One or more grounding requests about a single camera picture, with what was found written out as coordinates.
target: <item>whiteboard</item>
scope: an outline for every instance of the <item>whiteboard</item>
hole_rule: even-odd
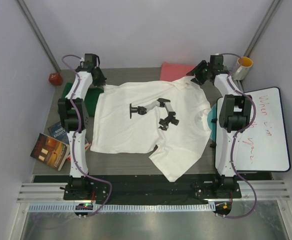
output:
[[[256,105],[256,118],[236,142],[237,156],[234,159],[239,171],[286,172],[291,168],[287,145],[280,90],[277,87],[246,92]],[[217,101],[217,116],[223,104]],[[219,124],[217,134],[222,134]]]

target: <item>green cloth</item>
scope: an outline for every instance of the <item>green cloth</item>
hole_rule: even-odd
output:
[[[64,91],[62,92],[61,98],[65,98],[65,96],[70,92],[72,86],[73,86],[72,83],[70,82],[66,83],[66,86],[64,88]],[[84,99],[84,103],[85,103],[88,115],[90,117],[95,116],[98,97],[103,92],[104,92],[103,89],[100,89],[100,88],[88,88],[85,99]]]

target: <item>yellow cup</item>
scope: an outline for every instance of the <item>yellow cup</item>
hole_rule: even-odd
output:
[[[242,64],[241,64],[241,59],[238,58],[234,66],[234,68],[237,69],[237,71],[231,75],[231,78],[233,80],[238,80],[238,81],[243,80],[248,74],[248,72],[250,71],[251,67],[253,66],[253,61],[249,57],[243,56],[241,58],[242,58]]]

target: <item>t-shirt sleeve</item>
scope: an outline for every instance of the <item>t-shirt sleeve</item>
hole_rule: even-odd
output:
[[[149,156],[155,166],[165,175],[170,182],[175,182],[181,177],[197,160],[201,154],[189,151],[185,148],[159,146]]]

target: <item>red object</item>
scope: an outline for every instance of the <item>red object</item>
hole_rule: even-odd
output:
[[[164,62],[161,65],[159,80],[172,82],[185,77],[188,72],[195,68],[195,65],[175,64]]]
[[[60,86],[63,83],[63,78],[58,72],[51,73],[48,80],[54,86]]]

